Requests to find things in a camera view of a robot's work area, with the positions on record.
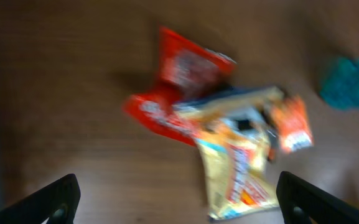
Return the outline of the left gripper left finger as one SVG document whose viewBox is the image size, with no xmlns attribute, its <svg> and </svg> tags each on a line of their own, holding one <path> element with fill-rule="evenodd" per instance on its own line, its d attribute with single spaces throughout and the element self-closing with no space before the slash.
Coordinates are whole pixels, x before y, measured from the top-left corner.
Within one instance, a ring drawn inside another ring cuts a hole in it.
<svg viewBox="0 0 359 224">
<path fill-rule="evenodd" d="M 75 174 L 67 174 L 0 211 L 0 224 L 73 224 L 81 192 Z"/>
</svg>

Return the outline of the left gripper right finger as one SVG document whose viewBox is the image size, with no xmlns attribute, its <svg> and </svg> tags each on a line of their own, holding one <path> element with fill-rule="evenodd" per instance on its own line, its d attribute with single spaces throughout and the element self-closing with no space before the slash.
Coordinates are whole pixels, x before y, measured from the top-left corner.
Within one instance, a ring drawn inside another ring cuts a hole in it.
<svg viewBox="0 0 359 224">
<path fill-rule="evenodd" d="M 288 171 L 281 172 L 276 195 L 285 224 L 359 224 L 359 209 Z"/>
</svg>

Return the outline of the orange small snack box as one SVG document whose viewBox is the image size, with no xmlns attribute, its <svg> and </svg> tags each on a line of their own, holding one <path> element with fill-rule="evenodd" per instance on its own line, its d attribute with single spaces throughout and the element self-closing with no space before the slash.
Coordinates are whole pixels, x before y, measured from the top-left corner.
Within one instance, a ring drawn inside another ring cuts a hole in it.
<svg viewBox="0 0 359 224">
<path fill-rule="evenodd" d="M 300 96 L 288 97 L 273 105 L 269 115 L 276 127 L 280 148 L 285 153 L 314 145 L 306 107 Z"/>
</svg>

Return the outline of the yellow snack bag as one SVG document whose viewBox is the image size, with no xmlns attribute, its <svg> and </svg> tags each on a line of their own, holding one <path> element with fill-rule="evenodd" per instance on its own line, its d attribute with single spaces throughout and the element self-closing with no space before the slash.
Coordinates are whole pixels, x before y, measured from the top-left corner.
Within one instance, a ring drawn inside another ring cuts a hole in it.
<svg viewBox="0 0 359 224">
<path fill-rule="evenodd" d="M 275 135 L 262 110 L 283 98 L 276 86 L 234 88 L 173 105 L 202 157 L 211 221 L 278 208 L 276 193 L 264 179 Z"/>
</svg>

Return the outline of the blue mouthwash bottle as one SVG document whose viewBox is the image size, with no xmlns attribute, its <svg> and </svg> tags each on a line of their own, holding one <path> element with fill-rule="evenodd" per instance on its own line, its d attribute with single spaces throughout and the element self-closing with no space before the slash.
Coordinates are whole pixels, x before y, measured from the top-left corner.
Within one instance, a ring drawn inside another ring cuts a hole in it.
<svg viewBox="0 0 359 224">
<path fill-rule="evenodd" d="M 359 58 L 336 58 L 325 72 L 319 95 L 333 108 L 359 109 Z"/>
</svg>

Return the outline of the dark red snack packet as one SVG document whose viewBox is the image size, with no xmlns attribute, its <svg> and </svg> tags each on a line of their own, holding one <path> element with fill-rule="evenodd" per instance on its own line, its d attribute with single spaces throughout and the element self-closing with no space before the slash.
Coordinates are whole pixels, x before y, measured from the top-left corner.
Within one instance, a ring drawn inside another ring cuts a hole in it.
<svg viewBox="0 0 359 224">
<path fill-rule="evenodd" d="M 186 97 L 196 97 L 221 84 L 234 70 L 229 56 L 202 47 L 175 31 L 159 30 L 158 80 L 172 85 Z"/>
</svg>

